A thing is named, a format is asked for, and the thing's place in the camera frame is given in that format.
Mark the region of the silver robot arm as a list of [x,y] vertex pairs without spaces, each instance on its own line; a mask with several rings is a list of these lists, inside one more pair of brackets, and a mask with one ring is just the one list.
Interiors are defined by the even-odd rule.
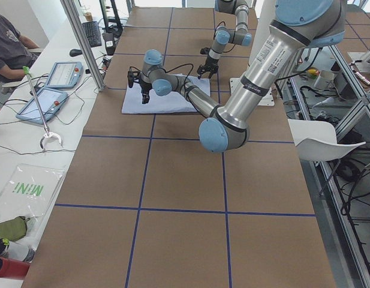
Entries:
[[180,93],[205,117],[198,135],[208,151],[241,147],[249,136],[246,120],[290,58],[299,49],[337,44],[344,37],[345,1],[276,1],[273,6],[269,36],[225,105],[219,105],[188,77],[168,74],[162,55],[154,49],[145,53],[141,71],[128,72],[128,84],[140,84],[144,104],[150,90],[159,96]]
[[248,32],[249,5],[247,1],[215,1],[214,10],[234,15],[236,17],[236,27],[234,29],[228,29],[220,23],[215,28],[212,45],[202,48],[200,51],[202,55],[206,55],[207,57],[205,63],[197,69],[199,79],[205,73],[209,73],[208,78],[210,79],[218,72],[218,62],[224,53],[226,45],[249,46],[252,40],[252,35]]

